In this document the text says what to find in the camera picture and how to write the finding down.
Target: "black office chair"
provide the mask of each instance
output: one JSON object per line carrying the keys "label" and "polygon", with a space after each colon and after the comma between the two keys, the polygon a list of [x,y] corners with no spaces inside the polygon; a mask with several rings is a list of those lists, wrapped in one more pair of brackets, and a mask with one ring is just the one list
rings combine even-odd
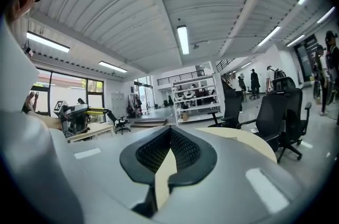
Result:
{"label": "black office chair", "polygon": [[240,129],[242,125],[255,122],[258,132],[254,134],[265,140],[276,152],[279,145],[277,137],[280,135],[280,126],[287,102],[287,98],[279,95],[263,97],[258,117],[255,120],[240,123],[236,128]]}
{"label": "black office chair", "polygon": [[131,131],[129,128],[124,127],[128,123],[128,120],[123,119],[125,116],[122,116],[119,119],[117,119],[110,110],[107,112],[107,116],[113,121],[114,128],[117,129],[115,133],[121,131],[121,134],[123,135],[124,130]]}
{"label": "black office chair", "polygon": [[242,104],[241,96],[235,95],[235,97],[226,97],[224,117],[221,119],[223,122],[219,123],[217,121],[215,115],[217,111],[210,112],[208,114],[212,114],[215,124],[209,125],[209,127],[236,128],[236,126],[239,124],[238,118],[241,104]]}
{"label": "black office chair", "polygon": [[293,144],[300,145],[302,142],[301,136],[306,134],[309,111],[312,106],[308,102],[305,106],[307,110],[306,119],[302,120],[300,118],[301,106],[302,106],[302,90],[299,88],[285,89],[283,92],[271,92],[270,95],[277,95],[280,97],[285,97],[288,99],[286,110],[284,113],[284,120],[286,124],[285,131],[278,138],[279,147],[282,147],[283,150],[278,158],[278,163],[286,149],[289,149],[298,155],[297,160],[301,160],[302,153],[298,151]]}

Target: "bag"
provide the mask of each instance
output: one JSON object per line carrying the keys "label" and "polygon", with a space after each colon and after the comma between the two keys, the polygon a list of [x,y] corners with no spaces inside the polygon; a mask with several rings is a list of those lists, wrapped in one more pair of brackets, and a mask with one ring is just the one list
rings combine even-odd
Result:
{"label": "bag", "polygon": [[329,71],[329,74],[332,78],[332,80],[336,80],[337,76],[337,69],[334,66],[334,61],[333,61],[333,50],[334,48],[338,48],[337,46],[332,45],[330,51],[326,54],[326,63],[327,63],[327,68]]}

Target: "shelving unit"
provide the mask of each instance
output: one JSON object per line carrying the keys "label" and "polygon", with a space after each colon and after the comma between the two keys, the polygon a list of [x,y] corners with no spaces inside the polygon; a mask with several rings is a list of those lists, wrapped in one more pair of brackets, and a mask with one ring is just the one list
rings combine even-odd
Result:
{"label": "shelving unit", "polygon": [[[206,81],[207,85],[201,85],[202,81]],[[175,88],[179,86],[184,86],[184,85],[190,85],[190,84],[196,84],[196,88],[189,88],[189,89],[183,89],[181,91],[176,91]],[[190,121],[198,121],[198,120],[207,120],[207,119],[212,119],[213,116],[207,114],[209,111],[218,111],[216,113],[216,117],[221,117],[223,116],[222,113],[220,113],[220,102],[219,102],[219,95],[217,91],[217,86],[216,86],[216,79],[215,75],[205,75],[189,80],[183,80],[179,82],[175,82],[172,84],[172,99],[174,102],[174,110],[175,110],[175,118],[176,118],[176,123],[183,123],[183,122],[190,122]],[[191,91],[194,93],[194,90],[198,90],[200,88],[213,88],[215,89],[215,94],[211,94],[208,96],[202,96],[202,97],[195,97],[191,99],[183,99],[178,101],[176,99],[176,94],[177,93],[184,93]],[[204,100],[210,98],[210,101],[206,104],[201,104],[198,105],[198,100]],[[183,109],[181,106],[182,104],[188,105],[187,109]],[[189,115],[189,118],[187,121],[183,121],[181,118],[181,115],[183,112],[187,112]]]}

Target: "ceiling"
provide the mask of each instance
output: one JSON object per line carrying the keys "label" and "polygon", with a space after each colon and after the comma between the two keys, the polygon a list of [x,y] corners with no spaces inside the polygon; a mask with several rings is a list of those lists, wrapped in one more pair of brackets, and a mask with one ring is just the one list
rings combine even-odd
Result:
{"label": "ceiling", "polygon": [[[79,65],[116,78],[145,76],[161,68],[245,57],[276,25],[272,40],[287,43],[329,0],[42,0],[30,12],[30,31],[70,47],[62,53],[30,41],[40,57]],[[186,25],[190,54],[182,55],[176,27]],[[103,60],[128,72],[114,73]]]}

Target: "white rectangular patch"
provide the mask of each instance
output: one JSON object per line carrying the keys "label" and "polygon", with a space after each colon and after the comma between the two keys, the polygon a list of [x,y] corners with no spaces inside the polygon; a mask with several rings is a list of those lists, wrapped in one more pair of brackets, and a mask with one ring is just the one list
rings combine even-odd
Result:
{"label": "white rectangular patch", "polygon": [[289,205],[287,198],[259,168],[248,170],[245,176],[270,213],[278,213]]}
{"label": "white rectangular patch", "polygon": [[306,143],[305,141],[302,141],[301,144],[302,144],[303,146],[307,147],[307,148],[310,148],[310,149],[313,148],[313,145],[312,145],[312,144]]}
{"label": "white rectangular patch", "polygon": [[74,156],[76,159],[82,159],[82,158],[86,158],[89,156],[93,156],[96,154],[101,153],[99,148],[95,148],[95,149],[91,149],[91,150],[85,150],[85,151],[81,151],[80,153],[75,153]]}

